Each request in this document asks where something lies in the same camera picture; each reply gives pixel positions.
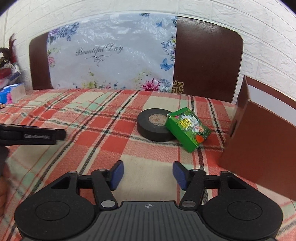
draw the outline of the blue tissue package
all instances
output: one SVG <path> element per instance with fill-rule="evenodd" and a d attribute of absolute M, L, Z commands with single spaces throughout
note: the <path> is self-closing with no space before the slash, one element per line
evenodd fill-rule
<path fill-rule="evenodd" d="M 18 102 L 26 95 L 24 84 L 14 84 L 5 86 L 0 91 L 0 103 L 11 104 Z"/>

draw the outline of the red plaid fabric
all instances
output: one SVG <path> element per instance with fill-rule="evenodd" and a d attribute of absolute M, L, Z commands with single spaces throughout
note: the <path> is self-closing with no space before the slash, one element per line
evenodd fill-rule
<path fill-rule="evenodd" d="M 145 109 L 176 111 L 192 109 L 212 134 L 204 145 L 187 153 L 178 141 L 156 143 L 140 136 L 137 115 Z M 234 105 L 195 96 L 149 91 L 40 90 L 30 91 L 17 104 L 0 111 L 2 123 L 66 129 L 66 141 L 57 145 L 12 146 L 7 160 L 11 171 L 5 214 L 0 219 L 2 240 L 16 241 L 21 236 L 14 222 L 18 204 L 70 170 L 90 174 L 98 168 L 110 168 L 123 160 L 125 174 L 114 191 L 122 200 L 180 201 L 180 190 L 172 175 L 172 163 L 180 161 L 188 169 L 200 168 L 218 175 L 218 167 L 232 119 Z M 276 201 L 284 213 L 278 240 L 296 240 L 295 202 L 250 183 Z M 93 201 L 89 190 L 82 195 Z M 217 195 L 207 190 L 203 202 Z"/>

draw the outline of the green juice box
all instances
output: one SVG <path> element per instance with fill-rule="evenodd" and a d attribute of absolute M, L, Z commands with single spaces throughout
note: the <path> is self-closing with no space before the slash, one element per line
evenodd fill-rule
<path fill-rule="evenodd" d="M 165 126 L 188 152 L 193 152 L 211 134 L 211 130 L 187 107 L 168 114 Z"/>

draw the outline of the tissue box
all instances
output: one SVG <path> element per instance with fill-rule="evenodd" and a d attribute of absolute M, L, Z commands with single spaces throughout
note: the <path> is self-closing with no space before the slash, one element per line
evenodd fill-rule
<path fill-rule="evenodd" d="M 16 103 L 26 95 L 24 84 L 15 84 L 5 86 L 0 91 L 0 103 L 10 104 Z"/>
<path fill-rule="evenodd" d="M 165 126 L 188 152 L 193 152 L 211 134 L 211 130 L 187 107 L 168 114 Z"/>

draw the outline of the brown cardboard box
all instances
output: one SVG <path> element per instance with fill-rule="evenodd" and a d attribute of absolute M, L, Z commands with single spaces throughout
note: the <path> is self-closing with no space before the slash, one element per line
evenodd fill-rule
<path fill-rule="evenodd" d="M 219 165 L 296 200 L 296 102 L 244 76 Z"/>

